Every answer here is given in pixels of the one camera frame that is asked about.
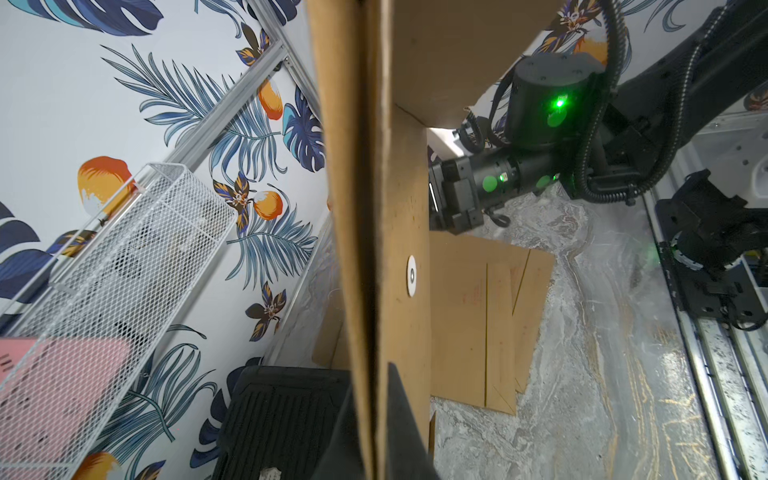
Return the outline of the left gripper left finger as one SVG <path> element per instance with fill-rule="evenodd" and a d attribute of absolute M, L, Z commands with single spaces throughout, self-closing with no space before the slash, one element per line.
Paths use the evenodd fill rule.
<path fill-rule="evenodd" d="M 360 480 L 366 473 L 360 452 L 353 395 L 347 395 L 312 480 Z"/>

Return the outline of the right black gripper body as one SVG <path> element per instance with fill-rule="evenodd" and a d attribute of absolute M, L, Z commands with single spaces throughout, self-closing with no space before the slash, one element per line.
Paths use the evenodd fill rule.
<path fill-rule="evenodd" d="M 496 153 L 436 160 L 429 166 L 428 193 L 432 231 L 462 234 L 486 218 L 506 228 L 511 220 L 496 211 L 516 196 L 516 167 Z"/>

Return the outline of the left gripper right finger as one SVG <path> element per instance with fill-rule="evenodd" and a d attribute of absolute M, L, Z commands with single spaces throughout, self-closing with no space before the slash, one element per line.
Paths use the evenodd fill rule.
<path fill-rule="evenodd" d="M 387 365 L 385 478 L 438 480 L 394 363 Z"/>

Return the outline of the brown kraft file bag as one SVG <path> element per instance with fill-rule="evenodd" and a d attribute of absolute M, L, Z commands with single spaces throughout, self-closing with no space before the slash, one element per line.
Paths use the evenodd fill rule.
<path fill-rule="evenodd" d="M 389 235 L 380 339 L 416 418 L 432 397 L 513 415 L 513 311 L 530 250 L 450 233 Z"/>
<path fill-rule="evenodd" d="M 513 323 L 515 326 L 515 390 L 525 392 L 535 345 L 540 332 L 555 259 L 550 253 L 530 250 L 518 290 Z"/>
<path fill-rule="evenodd" d="M 427 131 L 468 107 L 547 26 L 556 1 L 311 1 L 307 5 L 346 309 L 360 452 L 385 478 L 380 339 L 389 235 L 429 232 Z"/>

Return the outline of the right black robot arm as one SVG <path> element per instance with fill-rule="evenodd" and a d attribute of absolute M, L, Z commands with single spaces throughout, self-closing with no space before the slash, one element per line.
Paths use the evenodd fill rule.
<path fill-rule="evenodd" d="M 706 123 L 767 78 L 767 5 L 729 1 L 632 78 L 628 15 L 639 1 L 567 1 L 536 49 L 469 113 L 465 155 L 429 172 L 430 227 L 461 234 L 501 207 L 561 183 L 591 203 L 632 203 Z"/>

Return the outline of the black plastic tool case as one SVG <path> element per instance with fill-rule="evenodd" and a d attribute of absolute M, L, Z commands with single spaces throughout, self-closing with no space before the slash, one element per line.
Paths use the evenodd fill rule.
<path fill-rule="evenodd" d="M 248 366 L 229 385 L 214 479 L 309 479 L 350 389 L 344 370 Z"/>

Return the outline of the pink triangular power strip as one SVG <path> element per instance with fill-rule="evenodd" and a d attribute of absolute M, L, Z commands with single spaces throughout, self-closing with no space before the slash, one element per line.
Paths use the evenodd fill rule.
<path fill-rule="evenodd" d="M 1 465 L 66 461 L 131 355 L 118 338 L 1 341 Z"/>

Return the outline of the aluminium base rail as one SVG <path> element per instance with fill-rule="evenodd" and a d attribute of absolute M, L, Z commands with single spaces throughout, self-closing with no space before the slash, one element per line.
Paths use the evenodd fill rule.
<path fill-rule="evenodd" d="M 645 197 L 721 474 L 767 475 L 767 115 L 721 116 Z"/>

